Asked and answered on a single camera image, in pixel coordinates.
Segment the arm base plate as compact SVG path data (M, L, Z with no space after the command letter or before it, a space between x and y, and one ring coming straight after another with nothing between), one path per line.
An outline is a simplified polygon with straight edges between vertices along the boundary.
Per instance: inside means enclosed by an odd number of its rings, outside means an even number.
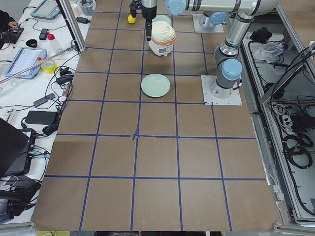
M204 14L194 14L193 26L195 33L208 33L208 34L223 34L223 22L225 19L217 16L215 13L206 16Z
M205 105L242 106L237 82L232 88L221 88L217 76L201 76L202 92Z

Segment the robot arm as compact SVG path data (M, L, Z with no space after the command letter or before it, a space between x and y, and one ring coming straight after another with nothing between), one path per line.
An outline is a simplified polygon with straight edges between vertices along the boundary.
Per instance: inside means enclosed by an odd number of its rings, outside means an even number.
M264 15L274 9L278 0L167 0L167 10L180 15L185 10L236 13L225 41L215 49L218 76L210 85L210 92L218 98L228 98L233 86L241 76L243 67L236 59L240 44L255 16Z
M157 17L157 0L137 0L135 9L141 9L142 17L145 19L145 30L147 41L151 40L153 19ZM166 0L167 10L172 15L180 15L188 9L187 0ZM211 24L216 26L221 24L226 19L226 13L224 11L204 11L200 18L200 25L203 28L208 28Z

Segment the green plate near arm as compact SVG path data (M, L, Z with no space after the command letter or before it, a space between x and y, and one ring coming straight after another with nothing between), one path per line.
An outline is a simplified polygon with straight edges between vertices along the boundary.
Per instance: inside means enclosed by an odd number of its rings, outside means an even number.
M166 95L171 88L167 77L161 74L150 74L141 81L142 91L149 97L158 98Z
M153 18L153 23L157 21L165 21L168 24L172 25L172 20L166 15L158 14L155 18Z

